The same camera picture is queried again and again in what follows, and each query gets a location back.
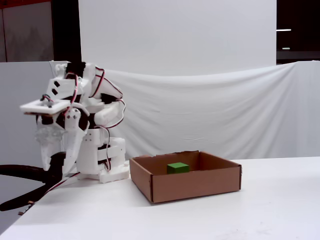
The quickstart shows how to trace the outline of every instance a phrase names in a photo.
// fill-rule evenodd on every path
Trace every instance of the green cube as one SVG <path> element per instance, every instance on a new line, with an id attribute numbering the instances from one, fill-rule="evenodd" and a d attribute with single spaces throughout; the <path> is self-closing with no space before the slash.
<path id="1" fill-rule="evenodd" d="M 190 171 L 189 165 L 182 162 L 171 163 L 166 166 L 167 174 L 183 174 Z"/>

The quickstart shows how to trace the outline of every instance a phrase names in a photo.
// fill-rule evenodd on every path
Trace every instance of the open cardboard box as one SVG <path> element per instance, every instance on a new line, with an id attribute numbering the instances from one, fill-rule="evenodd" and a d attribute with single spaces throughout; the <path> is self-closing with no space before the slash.
<path id="1" fill-rule="evenodd" d="M 167 174 L 167 165 L 184 163 L 190 172 Z M 130 159 L 131 179 L 153 203 L 236 192 L 242 166 L 207 152 L 184 151 Z"/>

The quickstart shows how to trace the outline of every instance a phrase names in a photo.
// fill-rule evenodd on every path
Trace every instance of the table surface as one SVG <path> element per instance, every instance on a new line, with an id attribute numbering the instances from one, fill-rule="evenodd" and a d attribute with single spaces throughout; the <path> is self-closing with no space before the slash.
<path id="1" fill-rule="evenodd" d="M 241 191 L 160 204 L 130 179 L 81 180 L 49 192 L 0 240 L 320 239 L 320 157 L 235 162 Z"/>

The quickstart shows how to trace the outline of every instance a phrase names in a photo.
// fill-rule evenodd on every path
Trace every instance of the white cloth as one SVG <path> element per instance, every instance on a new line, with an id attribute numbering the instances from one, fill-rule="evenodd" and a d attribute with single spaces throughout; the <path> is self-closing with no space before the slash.
<path id="1" fill-rule="evenodd" d="M 112 129 L 127 157 L 207 151 L 227 159 L 320 156 L 320 62 L 225 74 L 106 71 L 123 91 Z"/>

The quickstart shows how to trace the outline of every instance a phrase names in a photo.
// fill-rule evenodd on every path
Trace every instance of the ceiling light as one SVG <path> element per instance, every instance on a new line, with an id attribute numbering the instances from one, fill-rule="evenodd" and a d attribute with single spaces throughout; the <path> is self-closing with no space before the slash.
<path id="1" fill-rule="evenodd" d="M 277 29 L 277 32 L 290 32 L 291 29 Z"/>

